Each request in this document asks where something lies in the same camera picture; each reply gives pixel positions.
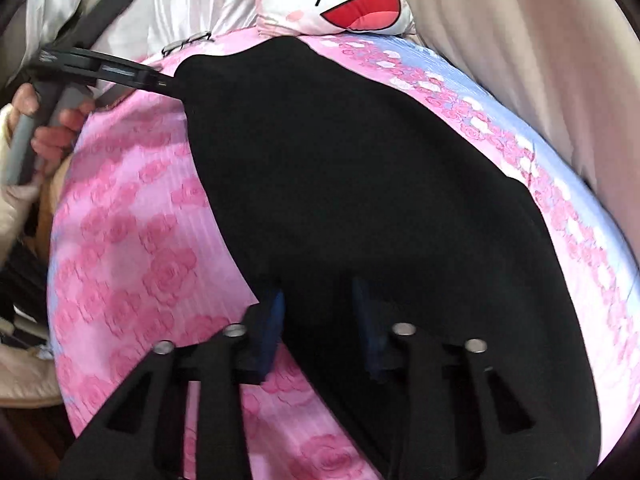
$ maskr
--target metal bolt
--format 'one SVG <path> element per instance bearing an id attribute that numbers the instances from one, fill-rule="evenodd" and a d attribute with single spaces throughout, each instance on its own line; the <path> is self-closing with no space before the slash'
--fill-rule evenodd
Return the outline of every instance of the metal bolt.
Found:
<path id="1" fill-rule="evenodd" d="M 392 326 L 391 330 L 393 330 L 396 335 L 409 336 L 415 334 L 416 328 L 411 323 L 396 323 Z"/>
<path id="2" fill-rule="evenodd" d="M 158 341 L 154 345 L 154 353 L 158 355 L 167 355 L 174 351 L 175 345 L 171 341 Z"/>
<path id="3" fill-rule="evenodd" d="M 239 323 L 225 326 L 224 333 L 227 337 L 240 337 L 246 334 L 246 327 Z"/>
<path id="4" fill-rule="evenodd" d="M 471 352 L 472 354 L 481 354 L 482 352 L 486 352 L 486 342 L 482 339 L 470 339 L 465 342 L 465 348 Z"/>

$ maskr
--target hand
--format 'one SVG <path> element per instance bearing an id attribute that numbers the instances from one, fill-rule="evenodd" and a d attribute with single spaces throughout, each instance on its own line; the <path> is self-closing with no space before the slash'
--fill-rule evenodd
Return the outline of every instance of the hand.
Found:
<path id="1" fill-rule="evenodd" d="M 15 130 L 20 115 L 33 115 L 38 110 L 36 92 L 28 83 L 20 86 L 14 95 L 14 109 L 9 116 L 9 128 Z M 91 100 L 82 103 L 75 110 L 60 112 L 60 126 L 40 126 L 36 129 L 31 146 L 33 150 L 45 159 L 47 166 L 57 166 L 65 156 L 65 151 L 78 136 L 87 116 L 95 109 Z"/>

